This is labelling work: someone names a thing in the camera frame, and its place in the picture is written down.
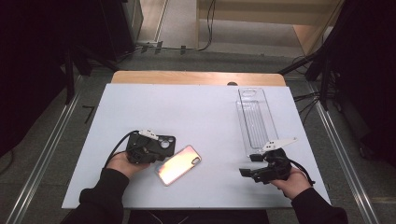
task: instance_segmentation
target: floor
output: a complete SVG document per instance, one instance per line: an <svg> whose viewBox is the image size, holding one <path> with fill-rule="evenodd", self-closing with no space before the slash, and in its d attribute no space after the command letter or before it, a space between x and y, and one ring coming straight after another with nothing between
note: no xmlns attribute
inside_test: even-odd
<svg viewBox="0 0 396 224"><path fill-rule="evenodd" d="M139 43L156 45L162 41L163 47L186 46L194 48L195 0L141 0L141 3L144 13L156 8L155 12L151 11L156 15L156 19L153 21L161 21L162 24L153 22L154 25L151 24L151 26L155 28L145 25L142 28L141 36L139 36ZM149 14L146 16L147 21L150 21ZM202 32L199 44L202 47L206 44L208 37L206 21L201 21L200 26ZM297 59L304 55L290 25L228 21L214 22L212 44L206 51L245 54L249 59L252 55L290 59ZM158 62L158 65L154 64L151 68L163 69L161 63L163 62ZM134 69L139 68L138 63L134 66ZM236 71L246 68L232 67L230 69ZM304 68L299 68L299 72L303 73ZM7 173L0 175L2 188L0 192L0 201L2 201L0 222L6 222L9 218L11 208L21 196L21 188L30 180L29 176L32 176L32 171L35 169L35 162L32 161L38 161L41 158L40 150L30 151L30 148L44 148L43 151L47 150L50 155L53 154L53 157L45 166L47 172L41 176L43 177L41 183L38 182L37 186L31 188L35 197L21 208L25 218L22 216L14 223L40 223L38 220L43 219L62 220L67 214L67 211L59 212L59 208L62 205L64 191L67 189L84 138L89 131L92 121L87 119L91 111L90 106L97 105L100 99L93 93L102 91L104 83L110 80L111 73L106 69L97 70L95 76L91 78L79 77L77 85L82 91L78 93L80 100L74 105L79 109L73 112L71 118L65 118L68 125L62 126L57 123L60 115L66 116L65 112L67 111L65 110L70 109L70 107L63 106L63 92L58 96L59 99L55 100L40 117L27 137L15 148L13 166ZM307 94L317 87L317 83L307 83L303 78L295 75L286 76L286 80L293 95ZM308 103L300 102L297 107L301 109ZM328 184L332 203L345 207L350 223L393 223L396 218L396 195L394 193L396 169L381 160L362 158L359 153L359 145L353 138L342 114L331 103L329 103L329 109L328 112L323 112L319 105L315 107L307 117L306 132L323 180ZM78 127L80 135L67 134L60 139L51 135L51 127L59 127L66 133L72 133L73 129ZM47 146L46 141L36 141L36 139L46 138L58 141L56 151L55 148ZM2 157L0 168L3 168L9 160L10 155ZM56 199L53 200L54 203L40 202L41 199L48 198L49 195ZM367 197L367 203L358 202L361 197L363 200L364 197ZM296 223L290 210L269 211L269 218L271 223Z"/></svg>

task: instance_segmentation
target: white table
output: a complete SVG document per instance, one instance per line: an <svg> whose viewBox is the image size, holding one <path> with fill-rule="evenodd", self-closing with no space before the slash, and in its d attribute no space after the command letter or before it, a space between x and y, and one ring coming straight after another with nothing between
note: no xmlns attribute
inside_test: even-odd
<svg viewBox="0 0 396 224"><path fill-rule="evenodd" d="M137 174L123 196L134 209L259 209L290 207L272 185L242 177L239 168L261 168L246 157L235 102L237 86L108 84L78 160L63 208L78 206L82 189L92 188L112 148L130 131L151 129L177 138L176 151L192 145L202 162L166 187L152 164ZM297 137L284 147L317 181L315 189L329 203L288 87L263 88L279 138ZM125 148L126 141L120 148Z"/></svg>

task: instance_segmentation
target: gray floor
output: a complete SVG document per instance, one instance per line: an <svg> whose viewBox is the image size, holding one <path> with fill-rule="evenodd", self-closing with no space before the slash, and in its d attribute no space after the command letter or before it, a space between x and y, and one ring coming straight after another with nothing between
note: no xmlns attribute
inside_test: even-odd
<svg viewBox="0 0 396 224"><path fill-rule="evenodd" d="M179 6L176 4L177 1L180 0L170 0L169 6L171 7L172 4ZM172 14L172 8L168 9L167 15ZM168 17L165 18L166 20L172 21L173 19ZM174 23L168 22L163 25L160 38L164 45L166 47L189 46L191 40L186 37L191 33L185 31L183 35L176 35L175 32L172 32L172 27L175 26L172 24ZM270 24L262 27L262 24L250 24L249 28L246 24L241 25L241 29L244 29L246 33L230 33L230 27L227 24L221 27L217 23L217 27L214 28L216 30L213 44L207 51L188 51L184 55L180 55L178 51L169 50L161 50L159 54L155 54L153 50L145 53L137 52L133 57L120 63L120 68L123 70L275 73L291 64L295 57L302 54L289 26ZM257 26L268 32L255 39L256 37L252 37L254 35L248 34L248 30L257 34L258 30L252 29ZM204 43L205 34L202 37L202 44ZM111 71L104 67L96 67L91 77L83 77L79 82L79 93L74 111L54 148L47 170L40 179L38 187L32 189L33 199L26 204L25 213L22 211L21 223L59 223L67 215L68 211L63 210L61 205L93 118L91 117L87 121L91 110L85 107L98 105L104 87L111 78ZM286 80L293 95L310 92L308 83L298 73L287 75ZM24 184L34 170L41 152L46 148L48 139L51 138L51 132L56 126L58 118L67 109L64 106L64 99L65 92L62 92L37 120L23 141L13 149L14 162L0 176L0 223L6 223ZM309 100L301 101L296 106L303 108L309 102ZM350 132L343 115L331 103L329 106L332 122L343 141L347 155L356 169L364 190L372 202L379 222L394 223L396 219L396 193L394 191L396 169L381 160L363 159L359 153L359 145ZM364 223L361 210L316 109L313 109L308 115L304 127L318 162L318 168L328 186L332 204L346 209L350 223ZM9 159L9 154L0 159L0 170L8 163ZM290 209L270 210L268 213L271 223L297 223L295 215Z"/></svg>

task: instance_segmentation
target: black sleeve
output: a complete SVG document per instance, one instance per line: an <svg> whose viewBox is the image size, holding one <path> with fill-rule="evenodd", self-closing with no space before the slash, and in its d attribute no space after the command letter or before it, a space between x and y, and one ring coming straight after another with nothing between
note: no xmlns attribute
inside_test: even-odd
<svg viewBox="0 0 396 224"><path fill-rule="evenodd" d="M291 205L300 223L348 223L346 211L329 205L313 188L297 195Z"/></svg>
<svg viewBox="0 0 396 224"><path fill-rule="evenodd" d="M63 223L122 223L122 195L128 184L128 177L121 172L102 170L96 186L80 193L80 205Z"/></svg>

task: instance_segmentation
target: smartphone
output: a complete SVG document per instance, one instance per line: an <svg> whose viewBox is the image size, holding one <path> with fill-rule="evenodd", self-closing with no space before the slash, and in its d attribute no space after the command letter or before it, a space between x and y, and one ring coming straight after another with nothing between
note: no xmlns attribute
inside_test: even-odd
<svg viewBox="0 0 396 224"><path fill-rule="evenodd" d="M201 160L201 156L192 146L186 146L168 161L158 165L156 173L165 186L169 186L201 162Z"/></svg>

